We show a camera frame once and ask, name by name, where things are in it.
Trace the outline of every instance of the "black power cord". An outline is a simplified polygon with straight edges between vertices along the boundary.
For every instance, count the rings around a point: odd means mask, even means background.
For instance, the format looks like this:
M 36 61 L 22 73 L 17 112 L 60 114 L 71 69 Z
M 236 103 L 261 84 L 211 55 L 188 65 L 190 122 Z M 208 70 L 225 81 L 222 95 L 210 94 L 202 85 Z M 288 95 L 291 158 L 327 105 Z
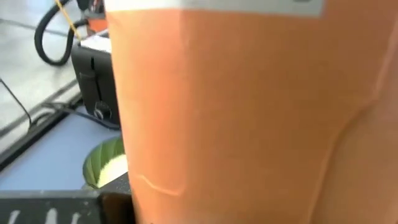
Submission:
M 11 91 L 11 89 L 8 87 L 8 85 L 1 78 L 0 78 L 0 82 L 4 85 L 6 90 L 10 93 L 10 95 L 13 97 L 13 99 L 17 102 L 17 104 L 24 111 L 25 115 L 28 117 L 28 120 L 29 120 L 28 131 L 30 131 L 31 129 L 35 128 L 37 125 L 39 125 L 39 123 L 43 119 L 48 118 L 49 116 L 54 114 L 54 112 L 44 112 L 44 113 L 38 115 L 35 119 L 32 119 L 31 115 L 26 110 L 24 105 L 18 100 L 18 97 Z M 120 126 L 108 124 L 108 123 L 106 123 L 106 122 L 104 122 L 102 120 L 99 120 L 99 119 L 97 119 L 97 118 L 95 118 L 93 116 L 90 116 L 88 114 L 75 111 L 75 110 L 71 109 L 71 106 L 69 104 L 67 104 L 67 103 L 42 103 L 41 106 L 43 108 L 48 108 L 48 109 L 51 109 L 51 110 L 54 110 L 54 111 L 61 111 L 61 112 L 64 112 L 64 113 L 74 114 L 74 115 L 80 116 L 82 118 L 86 118 L 86 119 L 88 119 L 90 121 L 93 121 L 93 122 L 101 125 L 102 127 L 110 129 L 110 130 L 115 130 L 115 131 L 119 131 L 120 130 Z
M 11 91 L 11 89 L 8 87 L 8 85 L 1 78 L 0 78 L 0 82 L 2 83 L 2 85 L 6 88 L 6 90 L 10 93 L 10 95 L 13 97 L 13 99 L 17 102 L 17 104 L 22 108 L 22 110 L 26 114 L 26 116 L 29 120 L 29 128 L 30 128 L 30 126 L 32 125 L 32 117 L 29 115 L 29 113 L 27 112 L 24 105 L 18 100 L 18 97 Z
M 101 125 L 104 128 L 114 130 L 114 131 L 120 131 L 120 126 L 115 125 L 115 124 L 110 124 L 110 123 L 104 122 L 100 119 L 97 119 L 94 116 L 91 116 L 91 115 L 88 115 L 85 113 L 81 113 L 79 111 L 75 111 L 75 110 L 71 109 L 70 106 L 66 103 L 43 103 L 42 106 L 44 108 L 53 109 L 55 111 L 61 111 L 61 112 L 68 113 L 68 114 L 74 114 L 74 115 L 80 116 L 82 118 L 86 118 L 90 121 L 93 121 L 93 122 Z
M 60 3 L 62 6 L 66 5 L 66 3 L 70 2 L 70 0 L 61 0 Z M 37 25 L 36 31 L 35 31 L 35 48 L 36 51 L 39 55 L 39 57 L 47 64 L 53 65 L 53 66 L 62 66 L 65 65 L 68 62 L 70 52 L 72 50 L 72 45 L 73 45 L 73 39 L 75 37 L 75 32 L 73 31 L 72 28 L 69 29 L 68 32 L 68 37 L 67 37 L 67 46 L 65 48 L 65 53 L 62 55 L 60 60 L 52 60 L 50 59 L 44 52 L 43 48 L 43 35 L 45 32 L 45 29 L 47 28 L 48 24 L 52 20 L 52 18 L 57 14 L 59 11 L 59 7 L 55 4 L 42 18 L 42 20 L 39 22 Z M 73 24 L 76 28 L 88 25 L 88 21 L 86 19 L 82 19 L 80 21 L 77 21 Z

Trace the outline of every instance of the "plastic cup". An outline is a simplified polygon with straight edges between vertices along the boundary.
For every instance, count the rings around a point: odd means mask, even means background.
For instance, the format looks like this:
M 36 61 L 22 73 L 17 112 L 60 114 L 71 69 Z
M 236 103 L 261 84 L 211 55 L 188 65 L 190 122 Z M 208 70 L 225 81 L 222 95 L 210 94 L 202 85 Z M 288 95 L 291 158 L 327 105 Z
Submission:
M 107 0 L 137 220 L 395 223 L 396 0 Z

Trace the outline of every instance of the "gray surface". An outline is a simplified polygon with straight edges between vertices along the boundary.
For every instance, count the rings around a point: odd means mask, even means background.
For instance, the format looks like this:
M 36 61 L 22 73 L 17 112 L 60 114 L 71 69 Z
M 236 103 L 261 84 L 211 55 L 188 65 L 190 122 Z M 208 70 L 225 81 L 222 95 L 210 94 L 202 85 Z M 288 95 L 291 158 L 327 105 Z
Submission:
M 34 30 L 21 26 L 36 26 L 54 4 L 54 0 L 0 0 L 0 78 L 27 109 L 33 108 L 75 78 L 72 63 L 56 68 L 41 61 L 34 47 Z M 73 21 L 80 19 L 75 0 L 66 6 L 66 10 Z M 50 23 L 49 29 L 67 33 L 68 23 L 61 13 Z M 44 49 L 52 58 L 60 58 L 65 44 L 64 36 L 44 35 Z M 23 111 L 1 85 L 0 107 L 0 129 L 23 115 Z M 26 129 L 27 123 L 24 123 L 0 139 L 0 153 L 23 136 Z
M 102 141 L 119 135 L 70 115 L 0 173 L 0 190 L 81 189 L 86 156 Z

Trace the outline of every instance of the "green leaf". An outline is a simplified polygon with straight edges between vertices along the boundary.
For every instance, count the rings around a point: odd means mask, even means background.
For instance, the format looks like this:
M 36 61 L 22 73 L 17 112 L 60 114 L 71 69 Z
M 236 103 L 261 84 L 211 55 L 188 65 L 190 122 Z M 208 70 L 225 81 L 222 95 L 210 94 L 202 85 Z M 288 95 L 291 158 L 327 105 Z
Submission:
M 97 189 L 101 169 L 113 158 L 124 154 L 123 140 L 113 138 L 95 147 L 83 164 L 83 176 L 86 184 Z

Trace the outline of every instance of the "yellow wire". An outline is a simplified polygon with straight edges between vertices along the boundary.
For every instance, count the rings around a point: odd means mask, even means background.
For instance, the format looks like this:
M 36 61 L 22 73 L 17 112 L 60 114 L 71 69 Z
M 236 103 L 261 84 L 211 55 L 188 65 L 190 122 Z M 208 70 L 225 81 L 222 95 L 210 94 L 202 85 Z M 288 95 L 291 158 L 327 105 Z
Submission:
M 73 32 L 75 33 L 76 37 L 78 40 L 81 40 L 81 36 L 79 35 L 79 33 L 76 30 L 76 27 L 73 25 L 72 20 L 69 18 L 68 13 L 66 12 L 66 10 L 64 10 L 64 8 L 62 7 L 62 4 L 60 2 L 60 0 L 55 0 L 55 3 L 57 3 L 57 6 L 60 8 L 60 11 L 62 12 L 62 14 L 65 16 L 65 18 L 67 19 L 70 28 L 73 30 Z

